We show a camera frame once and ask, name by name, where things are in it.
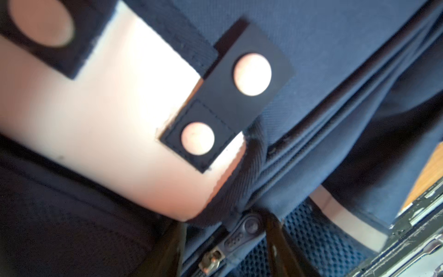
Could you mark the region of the navy blue student backpack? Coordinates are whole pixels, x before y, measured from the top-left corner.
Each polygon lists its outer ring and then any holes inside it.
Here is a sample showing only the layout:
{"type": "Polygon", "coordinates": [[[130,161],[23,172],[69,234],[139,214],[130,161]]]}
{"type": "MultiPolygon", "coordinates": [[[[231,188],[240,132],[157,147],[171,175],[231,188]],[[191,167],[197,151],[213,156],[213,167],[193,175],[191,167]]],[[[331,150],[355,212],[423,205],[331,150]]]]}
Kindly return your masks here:
{"type": "Polygon", "coordinates": [[[441,1],[2,1],[1,275],[320,277],[376,257],[443,142],[441,1]]]}

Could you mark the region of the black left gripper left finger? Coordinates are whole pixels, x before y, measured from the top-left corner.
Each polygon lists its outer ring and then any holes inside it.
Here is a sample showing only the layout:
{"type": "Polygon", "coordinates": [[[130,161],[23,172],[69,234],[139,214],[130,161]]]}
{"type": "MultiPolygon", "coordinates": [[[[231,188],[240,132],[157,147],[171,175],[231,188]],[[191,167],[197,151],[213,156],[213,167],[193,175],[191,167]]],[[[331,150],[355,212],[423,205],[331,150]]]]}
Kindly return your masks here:
{"type": "Polygon", "coordinates": [[[172,222],[131,277],[180,277],[187,225],[172,222]]]}

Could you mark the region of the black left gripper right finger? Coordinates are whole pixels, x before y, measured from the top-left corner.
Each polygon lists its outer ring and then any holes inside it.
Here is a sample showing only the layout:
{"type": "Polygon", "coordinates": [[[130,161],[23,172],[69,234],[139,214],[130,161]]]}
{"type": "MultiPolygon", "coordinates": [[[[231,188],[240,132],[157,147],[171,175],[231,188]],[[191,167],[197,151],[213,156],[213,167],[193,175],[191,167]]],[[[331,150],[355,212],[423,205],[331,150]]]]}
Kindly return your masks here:
{"type": "Polygon", "coordinates": [[[273,277],[319,277],[290,238],[281,221],[269,212],[264,214],[268,264],[273,277]]]}

